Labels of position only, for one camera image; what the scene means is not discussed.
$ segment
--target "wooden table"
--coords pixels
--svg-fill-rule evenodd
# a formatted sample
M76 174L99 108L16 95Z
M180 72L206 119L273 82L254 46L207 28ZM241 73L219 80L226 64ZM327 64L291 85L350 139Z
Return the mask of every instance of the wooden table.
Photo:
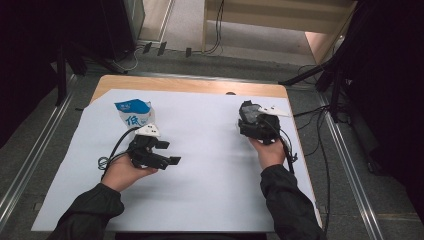
M349 26L356 1L351 0L226 0L223 22L304 31L320 64ZM207 21L216 21L221 1L205 0L202 50Z
M151 91L198 92L287 98L284 86L257 83L241 83L216 80L193 80L182 78L103 76L91 101L99 98L110 89L136 89Z

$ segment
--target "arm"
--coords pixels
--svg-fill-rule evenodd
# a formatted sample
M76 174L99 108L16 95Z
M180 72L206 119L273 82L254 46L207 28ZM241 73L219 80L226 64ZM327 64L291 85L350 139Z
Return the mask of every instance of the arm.
M281 141L266 146L249 140L258 151L264 169L261 189L278 236L281 239L326 239L317 223L313 204L297 187L296 177L282 165L285 155Z
M117 159L101 183L75 199L47 239L103 239L109 220L124 211L120 192L155 172L157 169L134 168L128 155Z

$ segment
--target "snack bag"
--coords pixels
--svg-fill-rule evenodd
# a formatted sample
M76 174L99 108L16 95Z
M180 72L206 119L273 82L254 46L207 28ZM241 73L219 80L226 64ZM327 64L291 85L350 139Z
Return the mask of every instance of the snack bag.
M155 122L155 111L150 102L133 99L126 102L115 103L124 124L128 129L143 127Z

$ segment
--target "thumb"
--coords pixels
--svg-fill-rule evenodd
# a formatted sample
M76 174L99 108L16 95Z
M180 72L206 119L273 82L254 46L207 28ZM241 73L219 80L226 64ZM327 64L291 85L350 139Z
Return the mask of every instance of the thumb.
M137 170L140 175L140 178L146 177L158 172L158 169L152 168L152 167L138 168Z

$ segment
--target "finger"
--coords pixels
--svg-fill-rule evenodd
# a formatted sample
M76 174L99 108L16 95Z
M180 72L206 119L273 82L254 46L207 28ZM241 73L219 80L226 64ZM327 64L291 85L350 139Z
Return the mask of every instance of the finger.
M151 167L138 168L137 170L138 170L138 173L140 174L140 177L146 177L158 172L156 168L151 168Z
M253 138L248 138L248 139L249 139L249 142L253 145L253 147L254 147L256 150L259 150L259 149L262 147L262 143L261 143L261 142L259 142L258 140L253 139Z

